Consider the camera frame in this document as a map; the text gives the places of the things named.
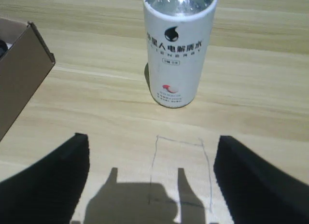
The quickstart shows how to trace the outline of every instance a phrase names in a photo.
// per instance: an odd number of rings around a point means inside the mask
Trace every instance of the white bottle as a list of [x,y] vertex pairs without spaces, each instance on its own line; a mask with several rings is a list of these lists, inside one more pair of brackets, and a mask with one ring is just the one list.
[[143,0],[150,91],[161,105],[189,104],[197,93],[217,0]]

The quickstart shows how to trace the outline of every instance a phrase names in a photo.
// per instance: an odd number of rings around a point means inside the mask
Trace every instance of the wooden table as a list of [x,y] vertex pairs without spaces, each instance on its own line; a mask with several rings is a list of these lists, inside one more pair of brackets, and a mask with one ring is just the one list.
[[[0,8],[32,20],[57,60],[0,143],[0,179],[81,132],[91,169],[73,220],[84,219],[113,167],[119,185],[144,188],[152,176],[179,208],[184,168],[207,223],[232,223],[213,173],[220,135],[309,183],[309,0],[219,0],[198,94],[181,109],[149,93],[141,0],[0,0]],[[143,192],[113,196],[134,201]],[[99,213],[107,207],[95,204]],[[143,215],[119,212],[119,223]],[[156,212],[148,223],[180,220]],[[91,218],[109,223],[87,215],[85,223]]]

